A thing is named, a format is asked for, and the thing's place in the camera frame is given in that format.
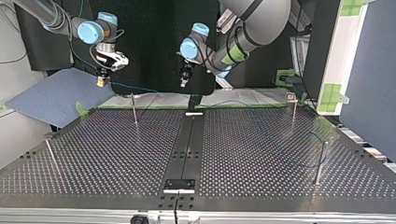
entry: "metal table surface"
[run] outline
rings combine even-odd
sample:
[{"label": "metal table surface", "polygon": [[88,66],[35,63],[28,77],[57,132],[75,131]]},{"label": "metal table surface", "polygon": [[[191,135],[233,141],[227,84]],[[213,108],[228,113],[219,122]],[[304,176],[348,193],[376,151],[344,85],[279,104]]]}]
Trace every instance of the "metal table surface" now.
[{"label": "metal table surface", "polygon": [[[0,207],[392,214],[396,175],[292,107],[97,110],[0,171]],[[322,142],[329,147],[313,184]],[[194,194],[164,194],[167,179]]]}]

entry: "blue cloth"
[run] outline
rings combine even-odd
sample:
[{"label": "blue cloth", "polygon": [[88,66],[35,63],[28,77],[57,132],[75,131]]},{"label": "blue cloth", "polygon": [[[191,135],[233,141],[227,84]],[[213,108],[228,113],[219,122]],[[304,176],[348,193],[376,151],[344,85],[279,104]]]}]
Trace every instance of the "blue cloth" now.
[{"label": "blue cloth", "polygon": [[96,86],[96,77],[64,69],[7,102],[7,106],[34,119],[64,128],[79,117],[76,102],[84,110],[97,107],[114,95],[110,85]]}]

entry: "thin metal rod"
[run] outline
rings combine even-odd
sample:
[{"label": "thin metal rod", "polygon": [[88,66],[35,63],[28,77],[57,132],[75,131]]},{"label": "thin metal rod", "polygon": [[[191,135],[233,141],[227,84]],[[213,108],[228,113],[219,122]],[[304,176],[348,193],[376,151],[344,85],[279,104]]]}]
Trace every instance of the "thin metal rod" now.
[{"label": "thin metal rod", "polygon": [[136,106],[134,103],[134,94],[133,93],[131,93],[131,100],[132,100],[132,109],[134,111],[134,123],[137,124]]},{"label": "thin metal rod", "polygon": [[296,101],[294,102],[293,122],[294,122],[295,119],[296,119],[297,103],[298,103],[298,101],[296,100]]},{"label": "thin metal rod", "polygon": [[46,144],[47,144],[47,147],[49,149],[50,156],[52,157],[53,160],[55,160],[55,156],[53,155],[52,147],[50,146],[50,140],[49,139],[46,139]]},{"label": "thin metal rod", "polygon": [[320,152],[319,162],[318,162],[317,175],[315,176],[315,185],[319,184],[321,172],[322,172],[322,169],[323,169],[323,163],[324,163],[323,162],[323,160],[324,160],[323,157],[325,157],[325,155],[327,154],[328,146],[329,146],[329,142],[326,141],[326,142],[323,143],[322,150]]}]

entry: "robotic arm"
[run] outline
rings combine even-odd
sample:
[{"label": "robotic arm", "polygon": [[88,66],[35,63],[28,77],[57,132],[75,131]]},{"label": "robotic arm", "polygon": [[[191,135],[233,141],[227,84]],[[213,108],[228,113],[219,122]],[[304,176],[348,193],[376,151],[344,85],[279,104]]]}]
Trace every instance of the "robotic arm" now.
[{"label": "robotic arm", "polygon": [[242,26],[231,29],[226,44],[217,52],[205,42],[209,28],[195,23],[191,33],[180,45],[180,54],[184,58],[180,70],[181,87],[185,87],[196,64],[202,64],[208,72],[225,78],[233,65],[243,62],[251,51],[271,44],[283,31],[290,14],[290,0],[219,0],[230,9]]},{"label": "robotic arm", "polygon": [[37,18],[46,30],[68,35],[70,41],[75,37],[92,47],[96,45],[97,54],[92,57],[99,65],[98,86],[106,85],[110,71],[116,72],[128,65],[129,60],[115,50],[116,39],[121,35],[118,31],[118,18],[115,15],[99,12],[96,21],[88,21],[79,17],[70,17],[52,0],[14,0],[14,3]]}]

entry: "gray fabric sheet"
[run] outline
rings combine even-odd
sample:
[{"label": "gray fabric sheet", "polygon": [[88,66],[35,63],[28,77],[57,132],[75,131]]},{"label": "gray fabric sheet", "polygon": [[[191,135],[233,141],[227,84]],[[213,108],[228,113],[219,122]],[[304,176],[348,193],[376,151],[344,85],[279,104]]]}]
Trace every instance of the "gray fabric sheet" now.
[{"label": "gray fabric sheet", "polygon": [[340,120],[396,161],[396,1],[370,3]]},{"label": "gray fabric sheet", "polygon": [[7,106],[29,117],[63,128],[79,117],[76,103],[84,110],[99,106],[114,95],[110,86],[99,88],[96,77],[64,69],[19,94]]}]

